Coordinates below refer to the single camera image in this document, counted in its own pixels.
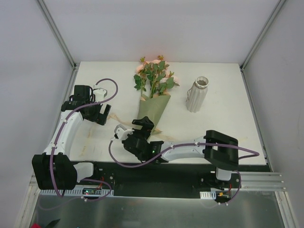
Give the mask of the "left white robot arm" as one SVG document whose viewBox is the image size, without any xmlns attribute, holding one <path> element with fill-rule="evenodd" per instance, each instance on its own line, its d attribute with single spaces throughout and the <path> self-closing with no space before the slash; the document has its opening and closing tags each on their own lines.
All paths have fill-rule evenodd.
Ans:
<svg viewBox="0 0 304 228">
<path fill-rule="evenodd" d="M 100 172 L 91 162 L 73 164 L 70 151 L 78 128 L 84 120 L 105 125 L 111 106 L 104 112 L 101 101 L 107 90 L 94 85 L 76 85 L 74 93 L 61 106 L 60 121 L 51 142 L 42 154 L 34 155 L 32 166 L 41 190 L 72 190 L 82 179 L 95 185 Z"/>
</svg>

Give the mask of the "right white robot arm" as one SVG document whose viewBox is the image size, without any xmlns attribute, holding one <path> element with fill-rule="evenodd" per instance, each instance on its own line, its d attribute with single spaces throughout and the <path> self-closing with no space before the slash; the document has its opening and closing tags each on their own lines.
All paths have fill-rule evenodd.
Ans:
<svg viewBox="0 0 304 228">
<path fill-rule="evenodd" d="M 139 129 L 115 128 L 115 135 L 123 147 L 139 161 L 153 164 L 178 159 L 205 159 L 216 167 L 214 183 L 225 187 L 231 181 L 232 172 L 238 168 L 238 140 L 214 130 L 206 135 L 184 142 L 148 141 L 154 123 L 147 117 L 132 121 Z"/>
</svg>

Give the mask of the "cream ribbon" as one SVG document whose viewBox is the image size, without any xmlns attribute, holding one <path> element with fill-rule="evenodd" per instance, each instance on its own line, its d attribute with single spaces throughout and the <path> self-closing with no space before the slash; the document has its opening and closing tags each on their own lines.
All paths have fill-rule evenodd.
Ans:
<svg viewBox="0 0 304 228">
<path fill-rule="evenodd" d="M 71 158 L 75 161 L 113 162 L 108 152 L 108 145 L 114 135 L 115 127 L 119 124 L 123 124 L 128 129 L 134 127 L 131 122 L 124 122 L 119 119 L 115 113 L 110 114 L 105 126 L 84 120 L 79 126 L 73 141 Z M 176 138 L 164 133 L 164 130 L 163 132 L 157 130 L 157 133 L 151 136 L 151 141 L 177 141 Z M 138 163 L 136 157 L 124 150 L 122 143 L 118 140 L 113 143 L 111 150 L 114 157 L 120 162 Z"/>
</svg>

